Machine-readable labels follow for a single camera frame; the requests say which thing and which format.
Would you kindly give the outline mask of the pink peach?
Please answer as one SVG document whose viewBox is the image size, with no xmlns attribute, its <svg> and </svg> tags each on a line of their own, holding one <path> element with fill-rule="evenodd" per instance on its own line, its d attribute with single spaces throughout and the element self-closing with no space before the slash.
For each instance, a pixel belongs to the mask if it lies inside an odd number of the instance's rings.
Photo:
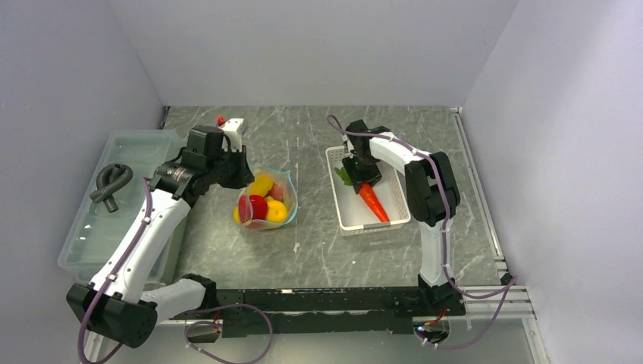
<svg viewBox="0 0 643 364">
<path fill-rule="evenodd" d="M 268 191 L 268 196 L 270 196 L 272 199 L 275 199 L 277 201 L 284 201 L 284 188 L 277 183 L 273 183 L 272 188 Z"/>
</svg>

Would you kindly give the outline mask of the green leafy vegetable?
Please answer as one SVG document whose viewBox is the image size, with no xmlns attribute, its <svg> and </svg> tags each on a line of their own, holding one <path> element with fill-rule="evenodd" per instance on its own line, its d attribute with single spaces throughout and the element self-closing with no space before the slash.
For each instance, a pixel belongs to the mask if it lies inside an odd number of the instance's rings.
<svg viewBox="0 0 643 364">
<path fill-rule="evenodd" d="M 349 186 L 351 187 L 353 185 L 353 182 L 350 178 L 350 176 L 347 173 L 347 170 L 345 167 L 342 168 L 335 168 L 334 169 L 336 175 L 341 179 L 342 183 L 344 186 Z"/>
</svg>

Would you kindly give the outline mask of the yellow fruit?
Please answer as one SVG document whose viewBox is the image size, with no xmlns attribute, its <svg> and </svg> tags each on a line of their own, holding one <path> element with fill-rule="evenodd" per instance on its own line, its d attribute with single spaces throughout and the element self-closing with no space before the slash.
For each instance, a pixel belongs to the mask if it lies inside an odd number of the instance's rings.
<svg viewBox="0 0 643 364">
<path fill-rule="evenodd" d="M 255 180 L 247 187 L 246 191 L 250 196 L 257 195 L 267 196 L 274 186 L 273 179 L 267 174 L 260 174 L 255 177 Z"/>
</svg>

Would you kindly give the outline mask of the orange carrot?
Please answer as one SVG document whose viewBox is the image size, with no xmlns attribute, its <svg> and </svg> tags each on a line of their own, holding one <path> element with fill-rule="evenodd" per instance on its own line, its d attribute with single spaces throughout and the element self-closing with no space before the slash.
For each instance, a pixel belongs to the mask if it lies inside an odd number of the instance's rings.
<svg viewBox="0 0 643 364">
<path fill-rule="evenodd" d="M 358 191 L 362 201 L 367 205 L 371 212 L 380 222 L 389 222 L 390 219 L 380 203 L 375 191 L 370 184 L 361 184 Z"/>
</svg>

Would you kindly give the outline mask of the yellow lemon front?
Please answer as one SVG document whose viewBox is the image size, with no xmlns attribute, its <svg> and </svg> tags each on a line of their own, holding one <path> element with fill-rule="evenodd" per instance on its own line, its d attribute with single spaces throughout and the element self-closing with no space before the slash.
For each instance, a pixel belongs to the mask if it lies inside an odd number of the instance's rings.
<svg viewBox="0 0 643 364">
<path fill-rule="evenodd" d="M 237 225 L 241 225 L 239 208 L 237 206 L 235 206 L 233 210 L 233 219 Z"/>
</svg>

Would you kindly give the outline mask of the clear zip top bag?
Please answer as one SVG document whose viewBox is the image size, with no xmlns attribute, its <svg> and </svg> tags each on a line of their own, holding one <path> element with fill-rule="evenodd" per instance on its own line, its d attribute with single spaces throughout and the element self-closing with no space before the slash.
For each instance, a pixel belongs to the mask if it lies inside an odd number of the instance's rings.
<svg viewBox="0 0 643 364">
<path fill-rule="evenodd" d="M 254 174 L 254 177 L 260 174 L 267 174 L 273 179 L 275 183 L 280 184 L 284 188 L 285 196 L 284 196 L 283 203 L 288 208 L 288 212 L 289 212 L 288 218 L 283 224 L 275 224 L 266 220 L 251 220 L 246 223 L 241 223 L 241 225 L 238 225 L 238 226 L 249 230 L 260 231 L 260 230 L 273 230 L 273 229 L 281 228 L 291 223 L 296 217 L 299 203 L 298 203 L 298 198 L 296 194 L 296 188 L 291 178 L 290 171 L 279 171 L 272 168 L 257 166 L 252 169 L 252 172 Z M 238 199 L 242 195 L 249 195 L 246 189 L 247 187 L 241 190 Z M 265 196 L 266 201 L 270 199 L 272 199 L 270 196 Z"/>
</svg>

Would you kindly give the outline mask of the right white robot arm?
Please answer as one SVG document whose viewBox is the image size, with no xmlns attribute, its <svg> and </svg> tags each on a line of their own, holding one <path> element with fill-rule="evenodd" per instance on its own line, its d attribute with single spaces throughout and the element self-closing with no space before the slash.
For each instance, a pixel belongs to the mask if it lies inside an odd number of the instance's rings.
<svg viewBox="0 0 643 364">
<path fill-rule="evenodd" d="M 450 220 L 460 203 L 450 160 L 443 152 L 417 149 L 388 128 L 369 128 L 363 120 L 341 130 L 349 155 L 342 161 L 355 193 L 375 202 L 375 185 L 384 163 L 404 176 L 406 206 L 418 222 L 422 243 L 418 304 L 428 315 L 441 311 L 456 296 L 450 278 Z"/>
</svg>

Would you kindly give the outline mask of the red bell pepper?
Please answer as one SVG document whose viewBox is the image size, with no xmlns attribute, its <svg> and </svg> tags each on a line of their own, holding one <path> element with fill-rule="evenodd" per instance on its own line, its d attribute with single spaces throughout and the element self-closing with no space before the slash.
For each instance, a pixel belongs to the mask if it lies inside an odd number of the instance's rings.
<svg viewBox="0 0 643 364">
<path fill-rule="evenodd" d="M 251 220 L 265 220 L 268 214 L 268 203 L 261 195 L 242 195 L 237 202 L 240 223 Z"/>
</svg>

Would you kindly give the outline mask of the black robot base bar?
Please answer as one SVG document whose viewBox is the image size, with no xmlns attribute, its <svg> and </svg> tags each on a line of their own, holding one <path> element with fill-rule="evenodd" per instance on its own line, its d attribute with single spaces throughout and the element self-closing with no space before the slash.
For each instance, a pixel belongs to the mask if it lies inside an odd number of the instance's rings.
<svg viewBox="0 0 643 364">
<path fill-rule="evenodd" d="M 177 319 L 219 318 L 224 338 L 254 334 L 384 331 L 409 334 L 422 319 L 463 316 L 458 293 L 437 301 L 420 287 L 209 290 L 205 301 Z"/>
</svg>

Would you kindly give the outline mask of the yellow lemon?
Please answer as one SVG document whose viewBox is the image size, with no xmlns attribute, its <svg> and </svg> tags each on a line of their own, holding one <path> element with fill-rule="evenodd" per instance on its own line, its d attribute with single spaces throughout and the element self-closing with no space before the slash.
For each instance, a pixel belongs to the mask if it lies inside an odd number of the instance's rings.
<svg viewBox="0 0 643 364">
<path fill-rule="evenodd" d="M 266 201 L 267 212 L 265 220 L 275 224 L 283 224 L 288 218 L 288 208 L 282 201 L 270 199 Z"/>
<path fill-rule="evenodd" d="M 237 225 L 241 225 L 239 208 L 237 206 L 235 206 L 233 210 L 233 219 Z"/>
</svg>

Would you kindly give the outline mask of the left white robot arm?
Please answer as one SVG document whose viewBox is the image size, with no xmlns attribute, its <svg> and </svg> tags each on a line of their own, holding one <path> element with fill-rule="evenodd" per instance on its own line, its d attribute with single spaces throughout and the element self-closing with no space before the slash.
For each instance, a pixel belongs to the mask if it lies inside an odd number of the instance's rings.
<svg viewBox="0 0 643 364">
<path fill-rule="evenodd" d="M 144 183 L 140 212 L 112 256 L 88 284 L 74 284 L 67 303 L 91 331 L 130 348 L 140 347 L 154 327 L 192 312 L 201 319 L 218 308 L 214 281 L 188 274 L 165 287 L 146 290 L 155 261 L 176 227 L 212 185 L 243 189 L 253 182 L 242 136 L 242 118 L 198 125 L 177 158 L 158 166 Z"/>
</svg>

